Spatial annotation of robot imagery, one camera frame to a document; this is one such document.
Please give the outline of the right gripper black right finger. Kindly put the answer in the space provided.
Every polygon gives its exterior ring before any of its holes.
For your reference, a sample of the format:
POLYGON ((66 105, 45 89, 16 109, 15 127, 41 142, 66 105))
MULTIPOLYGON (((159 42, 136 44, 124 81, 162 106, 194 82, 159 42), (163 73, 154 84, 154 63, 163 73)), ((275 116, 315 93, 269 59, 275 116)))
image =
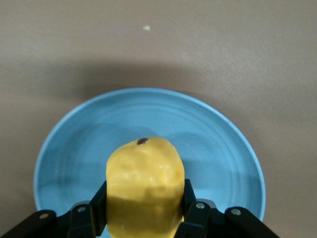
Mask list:
POLYGON ((182 198, 184 221, 176 238, 276 238, 278 235, 243 207, 221 213, 210 200, 198 200, 191 181, 185 180, 182 198))

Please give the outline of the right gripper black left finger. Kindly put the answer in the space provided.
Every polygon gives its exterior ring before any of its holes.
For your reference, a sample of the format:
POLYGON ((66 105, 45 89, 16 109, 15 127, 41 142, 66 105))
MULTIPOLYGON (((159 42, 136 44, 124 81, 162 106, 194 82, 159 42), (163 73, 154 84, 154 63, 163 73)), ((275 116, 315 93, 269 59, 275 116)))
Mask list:
POLYGON ((40 210, 28 216, 3 238, 97 238, 106 226, 106 182, 88 202, 75 204, 58 216, 53 210, 40 210))

